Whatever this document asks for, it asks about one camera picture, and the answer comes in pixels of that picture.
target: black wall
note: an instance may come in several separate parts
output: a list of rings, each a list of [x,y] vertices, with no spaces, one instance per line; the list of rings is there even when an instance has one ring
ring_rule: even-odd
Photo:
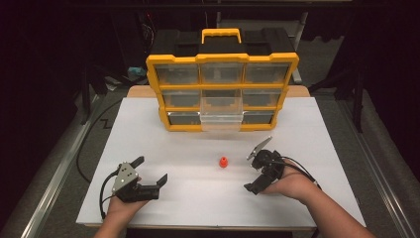
[[[60,13],[41,5],[0,7],[0,228],[77,111],[79,60]]]
[[[401,2],[367,68],[366,88],[407,165],[420,180],[420,18]]]

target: plastic bin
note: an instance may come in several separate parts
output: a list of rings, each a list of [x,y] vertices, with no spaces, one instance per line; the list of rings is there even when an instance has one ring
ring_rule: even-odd
[[[199,112],[167,112],[171,125],[199,125]]]
[[[245,111],[243,124],[270,124],[274,111]]]
[[[163,90],[166,107],[198,107],[200,103],[199,90]]]
[[[203,131],[239,131],[243,118],[241,90],[201,92],[200,121]]]
[[[239,83],[244,64],[239,62],[206,62],[200,67],[203,83]]]
[[[245,82],[280,83],[284,82],[289,63],[284,62],[249,62],[245,71]]]
[[[156,64],[155,69],[162,85],[198,83],[197,64]]]
[[[244,89],[244,105],[246,106],[275,106],[281,89]]]

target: storage drawer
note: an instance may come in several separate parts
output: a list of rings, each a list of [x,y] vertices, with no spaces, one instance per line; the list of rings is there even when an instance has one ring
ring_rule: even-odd
[[[239,83],[242,79],[243,63],[206,62],[201,66],[203,83]]]
[[[199,90],[163,90],[166,107],[197,107],[200,103]]]
[[[241,90],[202,90],[200,120],[203,131],[239,131],[243,120]]]
[[[196,84],[198,83],[198,66],[188,64],[156,64],[159,84]]]
[[[243,124],[270,124],[274,111],[245,111]]]
[[[170,125],[200,125],[198,112],[167,112]]]
[[[245,71],[247,83],[282,83],[286,77],[289,63],[249,62]]]
[[[281,89],[244,89],[245,106],[275,106]]]

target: hand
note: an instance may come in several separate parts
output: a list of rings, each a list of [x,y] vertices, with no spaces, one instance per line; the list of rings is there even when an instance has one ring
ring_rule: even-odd
[[[111,197],[105,220],[95,234],[95,238],[118,237],[120,232],[127,227],[134,215],[136,215],[136,213],[148,202],[149,201],[146,200],[125,203],[117,196]]]
[[[111,197],[109,202],[108,212],[105,217],[112,217],[118,219],[120,222],[128,224],[134,215],[149,201],[123,202],[117,196]]]
[[[295,166],[291,160],[284,161]],[[317,190],[319,188],[299,171],[291,167],[284,167],[281,179],[272,183],[262,193],[281,193],[304,203],[304,199],[309,196],[310,192]]]

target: white tabletop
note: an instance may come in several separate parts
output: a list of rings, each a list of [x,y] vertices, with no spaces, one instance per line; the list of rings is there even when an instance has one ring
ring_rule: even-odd
[[[99,191],[103,180],[122,162],[138,156],[141,184],[156,184],[168,174],[153,200],[131,226],[227,229],[310,229],[315,227],[304,205],[282,195],[254,195],[244,188],[261,173],[246,157],[256,144],[302,164],[323,189],[365,225],[349,182],[314,98],[286,98],[272,131],[233,133],[168,132],[158,118],[155,98],[125,98],[114,123],[76,222],[99,225]],[[229,165],[222,169],[225,156]],[[111,179],[104,197],[111,194]]]

